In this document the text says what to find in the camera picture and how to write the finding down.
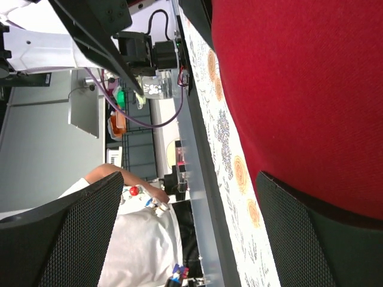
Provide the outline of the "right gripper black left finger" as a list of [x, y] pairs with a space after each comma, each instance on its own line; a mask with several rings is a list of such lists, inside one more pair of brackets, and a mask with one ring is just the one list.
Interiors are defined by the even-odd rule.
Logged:
[[1, 286], [97, 286], [123, 177], [1, 220]]

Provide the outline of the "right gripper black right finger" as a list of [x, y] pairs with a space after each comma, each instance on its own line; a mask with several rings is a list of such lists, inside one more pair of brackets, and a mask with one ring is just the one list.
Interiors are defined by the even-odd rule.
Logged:
[[281, 286], [382, 286], [382, 221], [256, 178]]

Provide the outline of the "dark red t-shirt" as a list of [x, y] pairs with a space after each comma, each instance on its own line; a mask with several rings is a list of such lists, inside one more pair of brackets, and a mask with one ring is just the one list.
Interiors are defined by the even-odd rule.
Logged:
[[251, 179], [382, 218], [382, 2], [213, 1]]

